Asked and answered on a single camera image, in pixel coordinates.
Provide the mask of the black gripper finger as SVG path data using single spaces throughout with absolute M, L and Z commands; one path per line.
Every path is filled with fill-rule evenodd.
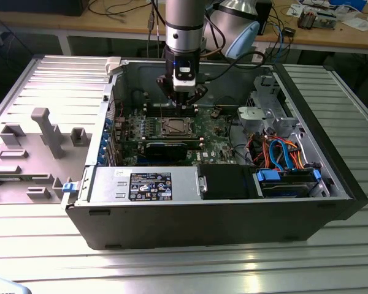
M 165 75 L 159 76 L 156 79 L 156 83 L 160 87 L 166 98 L 173 105 L 175 116 L 181 117 L 185 93 L 176 91 L 174 89 L 172 79 L 167 78 Z
M 201 85 L 194 90 L 193 94 L 187 94 L 183 103 L 183 116 L 195 117 L 198 113 L 197 102 L 203 98 L 208 92 L 207 87 Z

